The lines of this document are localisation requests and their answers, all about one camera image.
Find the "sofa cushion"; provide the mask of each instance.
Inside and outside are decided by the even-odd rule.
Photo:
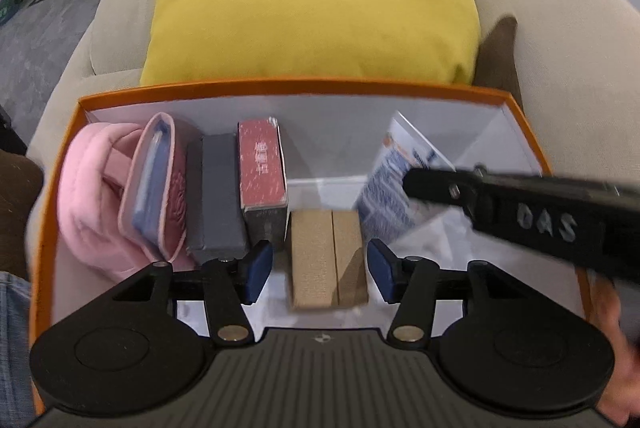
[[[473,0],[157,0],[142,84],[242,78],[470,83]]]
[[[91,63],[96,74],[142,68],[155,2],[100,0],[91,39]]]
[[[557,173],[640,182],[640,14],[627,0],[476,0],[518,19],[522,103]]]

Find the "brown cushion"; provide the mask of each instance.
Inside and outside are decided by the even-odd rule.
[[[518,21],[506,15],[482,41],[476,57],[476,73],[473,85],[510,92],[521,109],[522,95],[513,57]]]
[[[29,280],[24,230],[42,188],[42,170],[23,155],[0,150],[0,271]]]

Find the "metal screw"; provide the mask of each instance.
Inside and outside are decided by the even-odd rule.
[[[248,335],[247,328],[241,325],[225,325],[218,330],[218,338],[225,342],[240,342]]]
[[[394,329],[394,338],[401,342],[417,342],[424,338],[424,331],[415,325],[402,325]]]
[[[460,188],[458,188],[457,184],[452,184],[449,187],[449,195],[451,195],[452,199],[460,199]]]
[[[476,164],[474,174],[478,177],[484,177],[487,174],[486,166],[484,164]]]

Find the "beige sofa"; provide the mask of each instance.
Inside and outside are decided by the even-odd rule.
[[[640,14],[626,0],[476,0],[486,34],[516,15],[526,115],[556,172],[640,180]],[[48,179],[82,95],[138,84],[154,0],[102,0],[69,60],[28,156]],[[42,195],[28,228],[33,256]]]

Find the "gray floor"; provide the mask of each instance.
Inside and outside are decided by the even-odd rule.
[[[0,106],[29,143],[100,0],[25,0],[0,28]]]

